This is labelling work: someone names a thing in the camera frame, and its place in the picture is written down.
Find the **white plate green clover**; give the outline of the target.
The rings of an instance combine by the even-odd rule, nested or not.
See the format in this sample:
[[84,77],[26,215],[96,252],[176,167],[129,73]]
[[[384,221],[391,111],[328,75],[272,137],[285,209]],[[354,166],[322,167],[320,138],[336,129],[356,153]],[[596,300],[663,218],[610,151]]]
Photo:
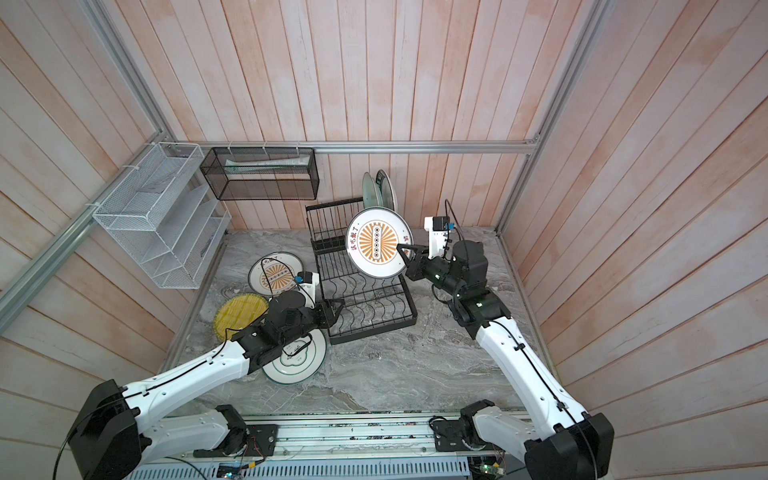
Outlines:
[[319,370],[326,354],[326,338],[320,329],[314,329],[285,346],[278,358],[263,367],[263,372],[278,384],[297,384]]

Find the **mint green flower plate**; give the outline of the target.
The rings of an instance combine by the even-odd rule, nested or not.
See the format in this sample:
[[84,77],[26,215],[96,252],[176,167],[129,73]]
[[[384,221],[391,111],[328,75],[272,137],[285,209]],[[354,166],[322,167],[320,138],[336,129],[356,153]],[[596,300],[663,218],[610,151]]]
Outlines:
[[382,196],[378,185],[368,172],[365,172],[362,180],[362,197],[365,209],[381,207]]

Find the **black two-tier dish rack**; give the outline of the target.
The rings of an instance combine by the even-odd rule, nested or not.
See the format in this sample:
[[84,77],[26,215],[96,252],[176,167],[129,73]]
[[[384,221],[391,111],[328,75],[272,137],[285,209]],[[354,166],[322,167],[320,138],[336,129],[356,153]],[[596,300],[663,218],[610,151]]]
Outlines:
[[353,197],[306,207],[322,298],[344,302],[337,321],[328,329],[333,345],[417,323],[418,313],[405,278],[402,275],[389,279],[367,276],[345,251],[347,228],[363,206],[361,197]]

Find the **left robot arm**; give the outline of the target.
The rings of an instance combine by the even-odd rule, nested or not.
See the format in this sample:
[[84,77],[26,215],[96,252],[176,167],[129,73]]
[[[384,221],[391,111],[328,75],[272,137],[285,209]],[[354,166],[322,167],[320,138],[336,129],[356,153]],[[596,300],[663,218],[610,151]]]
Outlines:
[[145,462],[188,451],[237,456],[248,427],[237,410],[173,418],[171,412],[208,391],[262,370],[286,347],[335,325],[342,300],[308,306],[298,291],[270,301],[267,311],[220,346],[171,370],[120,386],[105,381],[88,395],[70,428],[69,447],[85,479],[123,479]]

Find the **green rim white plate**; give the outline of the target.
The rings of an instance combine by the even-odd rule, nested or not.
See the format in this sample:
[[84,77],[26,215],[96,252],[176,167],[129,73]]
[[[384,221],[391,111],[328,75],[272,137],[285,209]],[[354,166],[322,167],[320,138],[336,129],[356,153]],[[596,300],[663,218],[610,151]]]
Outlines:
[[385,170],[380,169],[375,178],[375,183],[381,194],[381,206],[392,211],[397,210],[397,199],[391,180]]

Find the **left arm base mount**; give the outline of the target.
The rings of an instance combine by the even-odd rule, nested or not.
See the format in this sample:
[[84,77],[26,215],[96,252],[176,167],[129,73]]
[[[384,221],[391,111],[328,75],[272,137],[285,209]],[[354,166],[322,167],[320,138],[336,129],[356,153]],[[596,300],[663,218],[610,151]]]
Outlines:
[[265,458],[274,455],[278,438],[277,424],[247,424],[236,428],[225,436],[221,443],[211,449],[196,449],[194,458],[242,456]]

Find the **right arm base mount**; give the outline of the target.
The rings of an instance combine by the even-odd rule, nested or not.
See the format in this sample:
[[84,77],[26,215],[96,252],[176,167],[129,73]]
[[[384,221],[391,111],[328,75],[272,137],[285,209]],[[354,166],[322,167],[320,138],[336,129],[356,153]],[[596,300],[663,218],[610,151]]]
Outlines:
[[450,420],[443,416],[433,416],[428,420],[428,426],[433,433],[434,446],[438,452],[502,452],[498,445],[481,440],[470,421],[464,417]]

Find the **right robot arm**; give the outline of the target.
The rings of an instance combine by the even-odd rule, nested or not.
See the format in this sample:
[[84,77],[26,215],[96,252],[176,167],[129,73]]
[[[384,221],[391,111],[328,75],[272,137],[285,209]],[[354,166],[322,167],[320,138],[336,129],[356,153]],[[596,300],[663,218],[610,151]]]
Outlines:
[[450,258],[400,244],[409,279],[427,280],[449,294],[457,323],[491,356],[522,401],[523,422],[489,400],[477,401],[437,433],[470,449],[492,444],[523,461],[533,479],[600,479],[607,475],[615,431],[591,414],[550,373],[525,340],[510,310],[487,285],[481,243],[460,241]]

